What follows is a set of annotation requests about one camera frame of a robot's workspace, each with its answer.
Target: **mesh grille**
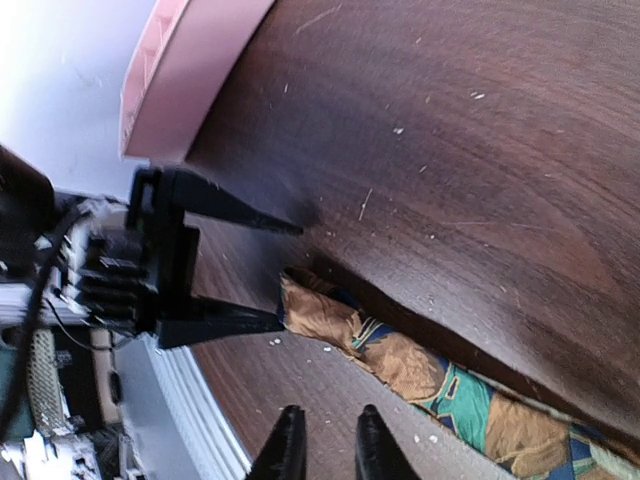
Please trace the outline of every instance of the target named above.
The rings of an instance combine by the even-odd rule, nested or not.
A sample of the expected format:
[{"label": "mesh grille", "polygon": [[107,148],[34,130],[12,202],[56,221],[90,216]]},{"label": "mesh grille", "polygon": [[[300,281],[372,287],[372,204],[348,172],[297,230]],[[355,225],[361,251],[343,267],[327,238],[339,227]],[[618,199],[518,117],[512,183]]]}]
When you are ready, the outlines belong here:
[{"label": "mesh grille", "polygon": [[67,427],[56,368],[55,343],[50,330],[38,330],[34,336],[27,391],[36,428],[41,435],[50,437],[56,429]]}]

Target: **green pattern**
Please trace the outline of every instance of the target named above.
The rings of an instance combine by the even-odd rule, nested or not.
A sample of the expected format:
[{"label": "green pattern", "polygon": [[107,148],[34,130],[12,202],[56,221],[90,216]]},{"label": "green pattern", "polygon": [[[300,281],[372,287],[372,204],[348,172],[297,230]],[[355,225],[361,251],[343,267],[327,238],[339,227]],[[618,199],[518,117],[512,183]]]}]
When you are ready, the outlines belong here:
[{"label": "green pattern", "polygon": [[450,363],[440,391],[421,406],[476,450],[485,453],[492,390]]}]

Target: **gray surface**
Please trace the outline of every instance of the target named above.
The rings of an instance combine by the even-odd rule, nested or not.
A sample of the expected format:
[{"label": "gray surface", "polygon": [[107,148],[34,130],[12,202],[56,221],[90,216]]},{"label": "gray surface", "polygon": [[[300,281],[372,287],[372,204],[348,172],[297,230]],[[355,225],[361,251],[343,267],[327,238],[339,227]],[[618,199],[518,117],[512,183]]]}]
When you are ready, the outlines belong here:
[{"label": "gray surface", "polygon": [[198,480],[144,343],[134,341],[118,351],[116,367],[122,380],[125,426],[149,478]]},{"label": "gray surface", "polygon": [[0,458],[0,478],[2,480],[20,480],[20,475],[12,462],[5,462]]}]

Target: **scratch on wood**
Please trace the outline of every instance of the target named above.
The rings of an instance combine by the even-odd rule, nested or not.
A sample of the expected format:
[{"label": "scratch on wood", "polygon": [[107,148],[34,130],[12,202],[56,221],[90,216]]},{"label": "scratch on wood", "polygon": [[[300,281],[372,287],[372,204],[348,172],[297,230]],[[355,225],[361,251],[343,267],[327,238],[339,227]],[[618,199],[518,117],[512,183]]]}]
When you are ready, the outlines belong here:
[{"label": "scratch on wood", "polygon": [[309,28],[311,25],[313,25],[314,23],[322,20],[324,17],[326,17],[327,15],[331,15],[332,13],[336,13],[338,12],[340,9],[342,8],[342,4],[330,8],[329,10],[322,12],[319,15],[316,15],[315,17],[313,17],[311,20],[309,20],[306,23],[303,23],[302,25],[300,25],[297,29],[296,29],[296,35],[298,35],[300,32],[302,32],[303,30],[306,30],[307,28]]},{"label": "scratch on wood", "polygon": [[503,225],[514,228],[524,228],[528,230],[545,230],[547,232],[557,232],[555,228],[540,227],[537,225],[529,225],[526,223],[500,223],[500,222],[443,222],[441,225],[449,225],[452,227],[465,227],[465,226],[489,226],[489,225]]},{"label": "scratch on wood", "polygon": [[369,201],[369,197],[371,196],[372,193],[373,193],[373,188],[370,188],[369,193],[367,193],[367,198],[364,199],[364,203],[362,204],[362,208],[360,209],[360,216],[358,217],[358,221],[362,220],[362,217],[364,216],[364,209],[367,208],[367,202]]}]

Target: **white wall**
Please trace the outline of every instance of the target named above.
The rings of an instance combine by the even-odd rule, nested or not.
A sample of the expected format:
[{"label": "white wall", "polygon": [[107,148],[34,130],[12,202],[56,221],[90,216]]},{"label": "white wall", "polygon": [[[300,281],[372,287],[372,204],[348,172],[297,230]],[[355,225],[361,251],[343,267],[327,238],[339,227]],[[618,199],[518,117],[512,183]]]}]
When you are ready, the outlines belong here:
[{"label": "white wall", "polygon": [[59,188],[128,197],[120,89],[154,0],[0,0],[0,143]]}]

